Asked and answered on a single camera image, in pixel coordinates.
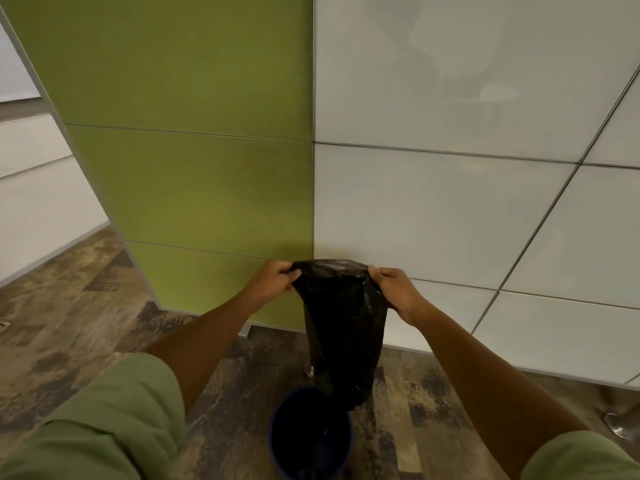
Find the green sleeve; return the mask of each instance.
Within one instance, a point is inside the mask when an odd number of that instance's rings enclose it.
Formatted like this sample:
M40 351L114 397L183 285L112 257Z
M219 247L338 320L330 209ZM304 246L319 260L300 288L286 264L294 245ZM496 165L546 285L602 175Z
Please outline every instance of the green sleeve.
M526 464L522 480L640 480L640 465L592 431L565 433L544 444Z
M62 404L0 465L0 478L168 479L186 435L171 369L130 355Z

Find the patterned carpet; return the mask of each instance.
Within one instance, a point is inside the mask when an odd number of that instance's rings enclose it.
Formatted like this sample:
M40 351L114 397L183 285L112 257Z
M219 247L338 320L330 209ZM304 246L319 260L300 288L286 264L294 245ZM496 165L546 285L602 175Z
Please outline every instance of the patterned carpet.
M192 319L158 310L110 229L0 290L0 458L119 357ZM279 402L309 382L304 334L253 327L188 417L177 479L277 479L267 430ZM627 390L531 374L610 438L601 411L640 402ZM371 400L352 413L345 479L504 479L436 360L383 350ZM636 460L636 445L622 443Z

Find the black trash bag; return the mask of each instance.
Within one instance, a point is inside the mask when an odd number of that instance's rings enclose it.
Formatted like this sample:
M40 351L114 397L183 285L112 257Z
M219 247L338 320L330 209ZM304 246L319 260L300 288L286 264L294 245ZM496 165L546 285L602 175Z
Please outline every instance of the black trash bag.
M302 270L293 288L305 304L316 386L352 411L371 395L391 305L362 263L315 259L294 269Z

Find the hand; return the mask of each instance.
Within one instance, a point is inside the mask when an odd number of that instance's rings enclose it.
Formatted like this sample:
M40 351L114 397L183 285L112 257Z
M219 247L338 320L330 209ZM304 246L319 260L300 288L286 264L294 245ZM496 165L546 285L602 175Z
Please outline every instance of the hand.
M289 272L291 265L286 261L267 261L238 293L237 298L250 304L252 314L260 311L272 299L293 290L291 284L300 277L302 271L297 269Z
M409 325L417 326L425 312L428 313L433 308L433 305L418 293L402 269L369 265L369 274L380 286L389 303L396 307L400 318Z

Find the green wall panel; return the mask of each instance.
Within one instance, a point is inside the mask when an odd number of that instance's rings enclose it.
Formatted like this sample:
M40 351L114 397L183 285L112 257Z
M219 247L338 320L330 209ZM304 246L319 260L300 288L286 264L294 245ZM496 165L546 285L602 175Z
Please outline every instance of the green wall panel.
M67 123L311 139L313 0L0 0Z
M132 241L284 260L313 240L312 144L69 126L109 218Z
M155 244L129 243L160 306L194 314L219 306L238 293L265 261ZM252 322L304 330L302 301L284 294L251 318Z

